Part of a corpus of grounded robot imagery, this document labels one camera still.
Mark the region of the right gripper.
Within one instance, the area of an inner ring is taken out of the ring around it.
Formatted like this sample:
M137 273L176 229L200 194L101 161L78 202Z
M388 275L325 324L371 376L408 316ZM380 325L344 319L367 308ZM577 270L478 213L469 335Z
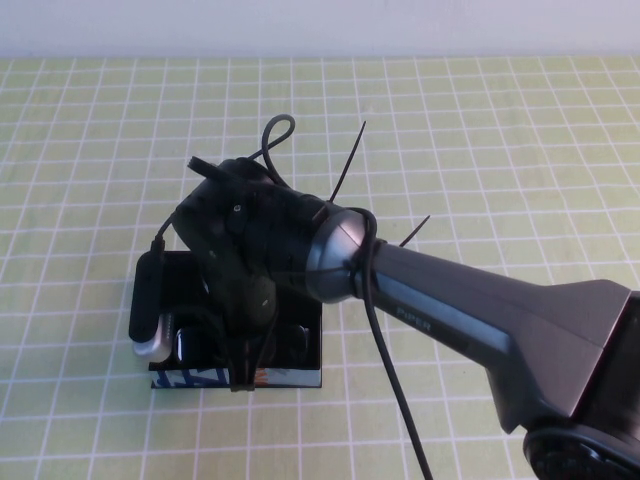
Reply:
M326 205L276 184L247 158L212 165L193 157L188 166L204 179L177 207L176 232L235 337L228 340L230 389L253 391L257 370L274 356L273 330L265 330L278 311L276 290L306 294L307 260Z

